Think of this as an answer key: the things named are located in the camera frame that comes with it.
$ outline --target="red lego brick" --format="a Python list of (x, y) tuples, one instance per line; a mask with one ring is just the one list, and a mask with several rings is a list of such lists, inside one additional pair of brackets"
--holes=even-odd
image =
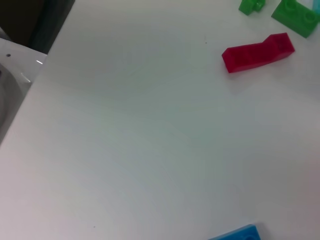
[(272, 34), (261, 43), (227, 48), (222, 54), (229, 73), (254, 69), (276, 62), (295, 51), (288, 34)]

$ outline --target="cyan lego brick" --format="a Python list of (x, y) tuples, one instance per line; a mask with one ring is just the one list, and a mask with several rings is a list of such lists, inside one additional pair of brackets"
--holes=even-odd
[(320, 0), (313, 0), (312, 10), (315, 11), (317, 14), (320, 14)]
[(260, 236), (256, 226), (250, 224), (210, 240), (260, 240)]

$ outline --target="lego stud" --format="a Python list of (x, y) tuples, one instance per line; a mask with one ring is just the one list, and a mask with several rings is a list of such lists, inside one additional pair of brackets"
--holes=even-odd
[(286, 11), (292, 13), (297, 10), (297, 2), (295, 0), (286, 0), (284, 7)]

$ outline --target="dark background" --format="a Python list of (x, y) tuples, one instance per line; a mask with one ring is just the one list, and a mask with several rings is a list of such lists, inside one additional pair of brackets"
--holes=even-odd
[(12, 42), (48, 54), (75, 0), (0, 0), (0, 28)]

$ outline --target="green lego brick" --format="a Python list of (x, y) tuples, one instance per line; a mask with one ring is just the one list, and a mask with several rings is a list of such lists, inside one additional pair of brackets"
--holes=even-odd
[(305, 38), (319, 22), (319, 15), (296, 0), (281, 0), (272, 17)]
[(245, 15), (249, 15), (253, 11), (259, 12), (265, 4), (266, 0), (242, 0), (239, 10)]

